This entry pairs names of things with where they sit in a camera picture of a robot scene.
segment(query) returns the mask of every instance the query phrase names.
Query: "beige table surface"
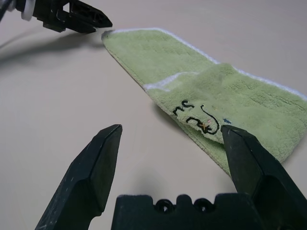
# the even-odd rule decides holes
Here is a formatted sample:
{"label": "beige table surface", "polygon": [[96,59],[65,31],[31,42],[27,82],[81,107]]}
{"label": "beige table surface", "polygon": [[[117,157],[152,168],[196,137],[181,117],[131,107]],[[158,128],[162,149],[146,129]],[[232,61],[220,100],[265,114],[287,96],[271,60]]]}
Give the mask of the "beige table surface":
{"label": "beige table surface", "polygon": [[[161,27],[213,58],[307,94],[306,0],[87,0],[114,28]],[[109,125],[123,125],[105,213],[116,197],[193,200],[234,192],[231,179],[108,54],[101,32],[44,29],[17,11],[0,23],[0,228],[33,230],[71,161]],[[4,44],[14,37],[19,39]],[[307,196],[307,143],[284,163]]]}

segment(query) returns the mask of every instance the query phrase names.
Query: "white towel edge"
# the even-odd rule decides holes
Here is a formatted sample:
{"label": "white towel edge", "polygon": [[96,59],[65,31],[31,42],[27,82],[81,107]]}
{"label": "white towel edge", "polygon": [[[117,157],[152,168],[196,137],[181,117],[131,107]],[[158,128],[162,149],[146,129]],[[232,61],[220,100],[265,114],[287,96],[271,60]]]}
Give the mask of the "white towel edge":
{"label": "white towel edge", "polygon": [[[161,31],[165,34],[168,34],[170,36],[172,36],[173,38],[175,38],[176,40],[180,41],[181,43],[185,44],[186,46],[190,47],[191,49],[194,49],[196,52],[200,53],[201,55],[205,56],[208,60],[212,61],[213,63],[215,64],[218,64],[219,62],[217,60],[215,60],[214,58],[210,57],[208,54],[206,54],[205,52],[197,49],[195,46],[191,45],[190,43],[188,43],[187,41],[183,40],[182,38],[178,37],[177,35],[167,31],[167,30],[164,30],[164,29],[161,29],[161,28],[134,28],[134,29],[119,29],[119,30],[113,30],[113,31],[108,31],[109,33],[122,33],[122,32],[131,32],[131,31],[138,31],[138,30],[157,30],[157,31]],[[248,77],[251,77],[253,79],[257,79],[259,81],[262,81],[266,84],[269,84],[269,85],[274,85],[282,90],[285,90],[285,91],[288,91],[292,94],[295,94],[299,97],[301,97],[303,100],[307,101],[307,96],[305,96],[304,94],[300,93],[299,91],[297,90],[294,90],[294,89],[291,89],[287,86],[284,86],[284,85],[281,85],[281,84],[278,84],[274,81],[271,81],[269,79],[266,79],[266,78],[263,78],[263,77],[257,77],[255,75],[252,75],[250,73],[247,73],[241,69],[237,69],[235,68],[239,73],[242,73]]]}

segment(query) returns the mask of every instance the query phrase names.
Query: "white cable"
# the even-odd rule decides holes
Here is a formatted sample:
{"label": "white cable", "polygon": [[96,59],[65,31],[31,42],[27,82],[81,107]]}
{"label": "white cable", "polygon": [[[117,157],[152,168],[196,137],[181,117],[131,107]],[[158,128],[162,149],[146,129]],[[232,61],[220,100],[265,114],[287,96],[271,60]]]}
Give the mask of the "white cable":
{"label": "white cable", "polygon": [[21,13],[21,18],[26,21],[30,21],[33,16],[34,7],[35,7],[35,0],[26,0],[24,11]]}

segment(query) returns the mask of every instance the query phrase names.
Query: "screw hole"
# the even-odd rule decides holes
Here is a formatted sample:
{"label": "screw hole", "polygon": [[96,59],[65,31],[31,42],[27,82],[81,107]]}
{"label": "screw hole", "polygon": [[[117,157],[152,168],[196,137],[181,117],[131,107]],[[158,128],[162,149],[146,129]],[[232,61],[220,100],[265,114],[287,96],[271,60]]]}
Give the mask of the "screw hole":
{"label": "screw hole", "polygon": [[214,211],[214,205],[205,198],[200,198],[194,202],[194,207],[196,210],[202,213],[209,213]]}
{"label": "screw hole", "polygon": [[172,202],[170,202],[169,200],[163,199],[163,200],[159,200],[155,206],[154,206],[155,210],[157,210],[160,213],[171,213],[172,211],[174,211],[174,206],[172,204]]}

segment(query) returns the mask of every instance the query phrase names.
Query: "microfiber cloth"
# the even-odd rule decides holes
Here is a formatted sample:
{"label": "microfiber cloth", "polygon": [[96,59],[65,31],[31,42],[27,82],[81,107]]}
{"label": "microfiber cloth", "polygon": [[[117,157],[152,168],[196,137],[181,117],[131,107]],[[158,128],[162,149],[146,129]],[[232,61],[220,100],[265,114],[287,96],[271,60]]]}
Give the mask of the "microfiber cloth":
{"label": "microfiber cloth", "polygon": [[307,127],[306,97],[219,63],[162,29],[105,33],[109,53],[222,169],[229,174],[221,125],[255,135],[283,162]]}

